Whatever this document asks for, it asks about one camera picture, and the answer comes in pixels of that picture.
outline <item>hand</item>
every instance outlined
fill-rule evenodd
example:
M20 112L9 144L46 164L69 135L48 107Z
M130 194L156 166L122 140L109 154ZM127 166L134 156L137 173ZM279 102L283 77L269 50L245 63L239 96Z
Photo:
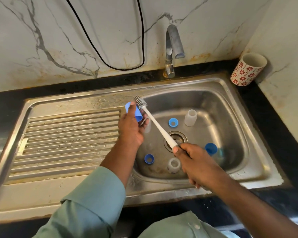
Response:
M229 177L207 151L198 145L182 143L180 147L174 147L173 153L180 159L183 172L187 173L190 184L197 188L205 186L212 190L221 179Z
M144 131L149 123L146 114L143 114L143 120L146 121L139 125L135 118L136 103L131 102L128 113L124 114L118 122L119 139L127 142L130 145L135 145L137 149L144 141Z

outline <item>countertop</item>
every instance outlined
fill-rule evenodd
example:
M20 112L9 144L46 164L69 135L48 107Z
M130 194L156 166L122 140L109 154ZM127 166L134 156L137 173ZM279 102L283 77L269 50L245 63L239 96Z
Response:
M175 68L176 77L210 74L219 71L231 73L238 60L217 61ZM28 98L68 94L101 88L112 88L163 80L162 71L126 74L93 80L54 84L36 88L0 92L0 154L14 124ZM252 190L259 198L282 214L298 222L298 143L275 112L259 87L252 82L246 87L236 87L242 102L261 132L268 149L291 185ZM153 222L191 210L199 219L219 229L243 228L230 209L216 196L182 200L172 203L151 204L123 208L117 233L137 237ZM0 224L0 237L31 237L48 218Z

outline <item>person's left hand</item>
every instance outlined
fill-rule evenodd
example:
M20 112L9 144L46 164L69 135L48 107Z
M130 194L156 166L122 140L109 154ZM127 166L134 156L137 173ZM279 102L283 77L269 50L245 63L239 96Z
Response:
M135 118L136 103L131 102L128 113L124 114L118 122L119 139L127 142L128 144L136 145L137 148L144 141L144 131L147 127L149 120L147 119L142 125L140 125L144 119L147 118L146 114L143 114L143 120L138 124Z

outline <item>gray bristles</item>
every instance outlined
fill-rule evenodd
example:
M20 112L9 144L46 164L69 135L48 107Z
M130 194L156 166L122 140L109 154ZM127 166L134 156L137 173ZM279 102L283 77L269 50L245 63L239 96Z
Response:
M142 107L147 107L147 103L145 100L143 100L142 98L140 98L138 95L133 97L134 100L136 101L136 105L139 108L139 110L142 110Z

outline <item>drain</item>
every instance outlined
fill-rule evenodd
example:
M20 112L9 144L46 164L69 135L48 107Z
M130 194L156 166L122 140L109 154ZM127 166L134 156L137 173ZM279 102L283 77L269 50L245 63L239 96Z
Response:
M177 144L182 144L182 143L187 143L188 142L187 137L181 132L171 131L168 134L171 136L171 138L173 138L174 141L177 142ZM172 149L171 149L170 145L167 143L166 139L163 139L163 144L165 145L165 148L169 152L172 152Z

